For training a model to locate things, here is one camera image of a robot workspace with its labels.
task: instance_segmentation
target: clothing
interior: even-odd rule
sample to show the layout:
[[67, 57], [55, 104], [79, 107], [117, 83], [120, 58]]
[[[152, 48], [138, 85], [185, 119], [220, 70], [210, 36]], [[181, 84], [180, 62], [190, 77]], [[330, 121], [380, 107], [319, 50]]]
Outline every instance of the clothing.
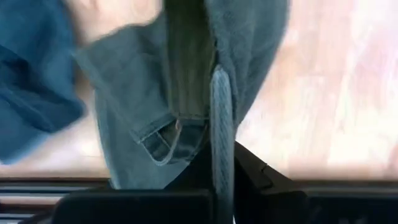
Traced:
[[0, 162], [22, 159], [83, 114], [61, 0], [0, 1]]
[[280, 0], [166, 0], [148, 26], [123, 27], [81, 49], [76, 59], [95, 88], [114, 187], [162, 189], [189, 165], [209, 139], [214, 72], [230, 82], [234, 134], [286, 18], [287, 3]]

